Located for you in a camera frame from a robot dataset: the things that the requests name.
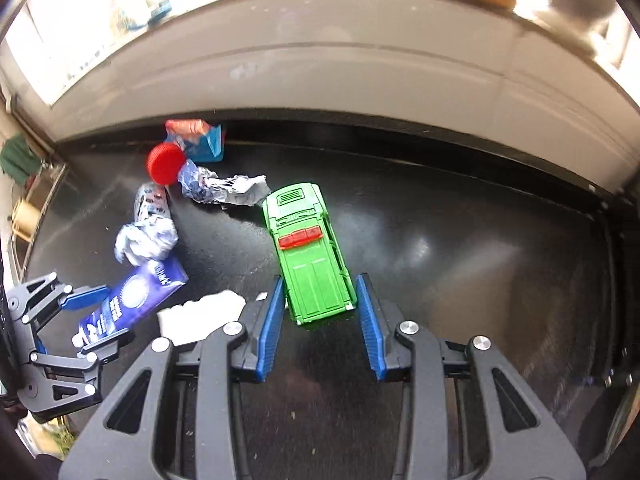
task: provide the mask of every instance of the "toy vehicle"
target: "toy vehicle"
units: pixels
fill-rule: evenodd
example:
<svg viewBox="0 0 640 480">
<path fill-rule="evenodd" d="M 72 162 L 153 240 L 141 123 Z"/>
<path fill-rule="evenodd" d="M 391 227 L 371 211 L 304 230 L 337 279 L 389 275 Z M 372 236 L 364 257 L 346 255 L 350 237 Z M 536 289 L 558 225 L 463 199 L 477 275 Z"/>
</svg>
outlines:
<svg viewBox="0 0 640 480">
<path fill-rule="evenodd" d="M 357 299 L 349 271 L 316 184 L 293 184 L 262 203 L 298 325 L 353 310 Z"/>
</svg>

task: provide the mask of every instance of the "trash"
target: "trash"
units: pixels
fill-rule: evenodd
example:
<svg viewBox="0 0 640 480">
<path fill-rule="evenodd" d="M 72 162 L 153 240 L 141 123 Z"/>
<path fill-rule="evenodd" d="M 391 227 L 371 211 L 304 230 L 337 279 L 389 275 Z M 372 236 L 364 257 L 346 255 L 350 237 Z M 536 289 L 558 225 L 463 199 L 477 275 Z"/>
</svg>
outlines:
<svg viewBox="0 0 640 480">
<path fill-rule="evenodd" d="M 138 188 L 134 200 L 133 221 L 140 222 L 152 215 L 171 218 L 169 202 L 163 186 L 155 182 L 147 182 Z"/>
<path fill-rule="evenodd" d="M 133 327 L 188 280 L 175 256 L 148 261 L 115 287 L 94 313 L 81 319 L 72 338 L 76 348 Z"/>
<path fill-rule="evenodd" d="M 178 243 L 164 187 L 147 182 L 134 200 L 134 223 L 123 225 L 116 237 L 114 253 L 139 267 L 149 260 L 162 261 Z"/>
<path fill-rule="evenodd" d="M 169 119 L 164 129 L 166 142 L 180 146 L 194 162 L 219 162 L 224 156 L 225 134 L 221 126 L 211 126 L 202 119 Z"/>
<path fill-rule="evenodd" d="M 215 172 L 196 166 L 191 160 L 187 160 L 178 173 L 178 182 L 185 197 L 205 204 L 251 206 L 262 202 L 271 192 L 264 175 L 218 178 Z"/>
<path fill-rule="evenodd" d="M 210 294 L 158 312 L 160 333 L 175 346 L 201 341 L 230 321 L 238 321 L 246 301 L 232 290 Z"/>
<path fill-rule="evenodd" d="M 187 157 L 179 146 L 163 142 L 149 152 L 146 170 L 156 184 L 170 186 L 176 182 L 178 172 L 186 160 Z"/>
<path fill-rule="evenodd" d="M 149 260 L 164 260 L 178 243 L 174 221 L 153 215 L 140 222 L 123 225 L 116 237 L 114 253 L 120 263 L 125 258 L 134 267 Z"/>
</svg>

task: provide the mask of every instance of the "crumpled wrapper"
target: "crumpled wrapper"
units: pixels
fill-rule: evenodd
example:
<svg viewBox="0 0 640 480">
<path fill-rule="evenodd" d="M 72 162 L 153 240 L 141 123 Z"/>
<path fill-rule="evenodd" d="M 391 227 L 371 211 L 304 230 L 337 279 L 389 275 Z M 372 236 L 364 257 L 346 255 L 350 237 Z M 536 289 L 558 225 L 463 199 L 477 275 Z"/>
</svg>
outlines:
<svg viewBox="0 0 640 480">
<path fill-rule="evenodd" d="M 153 215 L 171 218 L 169 201 L 164 186 L 155 182 L 145 182 L 138 188 L 133 201 L 133 221 L 140 222 Z"/>
<path fill-rule="evenodd" d="M 182 195 L 203 204 L 256 205 L 271 192 L 264 175 L 250 178 L 236 175 L 218 178 L 207 168 L 196 166 L 187 160 L 178 173 Z"/>
<path fill-rule="evenodd" d="M 174 221 L 153 215 L 140 222 L 123 225 L 116 238 L 114 252 L 122 263 L 126 258 L 134 267 L 149 260 L 164 260 L 178 243 Z"/>
<path fill-rule="evenodd" d="M 164 122 L 164 129 L 168 134 L 182 137 L 184 140 L 197 144 L 200 137 L 209 133 L 211 125 L 202 119 L 168 119 Z"/>
</svg>

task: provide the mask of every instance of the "blue gripper pad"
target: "blue gripper pad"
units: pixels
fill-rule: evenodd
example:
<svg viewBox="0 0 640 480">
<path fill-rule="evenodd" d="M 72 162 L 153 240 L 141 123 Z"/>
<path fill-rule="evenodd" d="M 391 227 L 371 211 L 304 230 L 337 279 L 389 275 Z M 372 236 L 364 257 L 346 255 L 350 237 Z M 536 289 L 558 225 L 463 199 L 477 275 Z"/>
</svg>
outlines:
<svg viewBox="0 0 640 480">
<path fill-rule="evenodd" d="M 102 303 L 110 294 L 111 289 L 106 285 L 87 288 L 85 286 L 76 289 L 60 303 L 62 310 L 80 310 L 87 306 Z"/>
<path fill-rule="evenodd" d="M 280 328 L 284 317 L 284 280 L 280 278 L 271 296 L 269 311 L 264 319 L 264 325 L 258 338 L 258 362 L 255 373 L 264 382 L 273 368 L 276 348 L 280 338 Z"/>
<path fill-rule="evenodd" d="M 360 329 L 364 338 L 364 345 L 369 356 L 369 365 L 376 373 L 379 381 L 385 378 L 386 363 L 384 351 L 384 339 L 380 332 L 378 318 L 373 309 L 367 285 L 361 274 L 356 278 L 356 296 L 358 297 L 358 316 L 360 317 Z"/>
</svg>

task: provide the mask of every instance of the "black gripper frame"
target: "black gripper frame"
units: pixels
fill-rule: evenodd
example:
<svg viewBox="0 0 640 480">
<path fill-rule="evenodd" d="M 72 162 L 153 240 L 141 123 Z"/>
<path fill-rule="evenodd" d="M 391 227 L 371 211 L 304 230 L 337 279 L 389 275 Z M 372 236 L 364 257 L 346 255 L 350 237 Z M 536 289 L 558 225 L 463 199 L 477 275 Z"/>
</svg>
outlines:
<svg viewBox="0 0 640 480">
<path fill-rule="evenodd" d="M 377 298 L 366 274 L 357 277 L 356 294 L 372 369 L 379 380 L 404 381 L 394 480 L 449 478 L 445 378 L 456 379 L 461 469 L 467 471 L 457 478 L 586 478 L 552 415 L 488 338 L 461 345 L 405 322 L 397 305 Z"/>
<path fill-rule="evenodd" d="M 11 394 L 38 422 L 76 412 L 102 401 L 102 366 L 118 357 L 121 346 L 132 341 L 133 332 L 121 330 L 86 346 L 82 357 L 49 355 L 38 332 L 60 311 L 65 302 L 76 308 L 89 306 L 104 286 L 73 292 L 58 281 L 55 272 L 23 283 L 6 294 L 6 322 L 9 354 L 12 359 Z M 81 382 L 65 378 L 79 378 Z"/>
<path fill-rule="evenodd" d="M 250 480 L 238 383 L 261 382 L 270 372 L 284 297 L 284 282 L 277 277 L 264 300 L 244 306 L 238 322 L 227 323 L 195 346 L 175 348 L 164 337 L 155 339 L 82 430 L 59 479 L 181 479 L 159 468 L 158 442 L 171 424 L 166 408 L 170 383 L 176 378 L 197 378 L 196 480 Z M 133 399 L 142 399 L 135 428 L 126 413 Z"/>
</svg>

